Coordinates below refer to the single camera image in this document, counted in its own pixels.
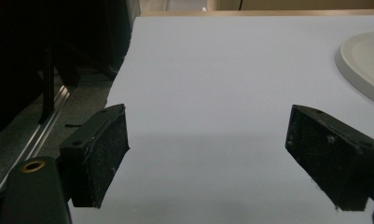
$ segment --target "white table surface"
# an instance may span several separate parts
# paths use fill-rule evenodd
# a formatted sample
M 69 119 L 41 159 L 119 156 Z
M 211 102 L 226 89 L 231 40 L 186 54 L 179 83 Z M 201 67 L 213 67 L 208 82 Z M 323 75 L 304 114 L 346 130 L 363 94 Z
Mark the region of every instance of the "white table surface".
M 74 223 L 372 223 L 342 212 L 284 148 L 293 104 L 374 138 L 374 103 L 334 57 L 374 16 L 137 18 L 107 106 L 131 150 Z

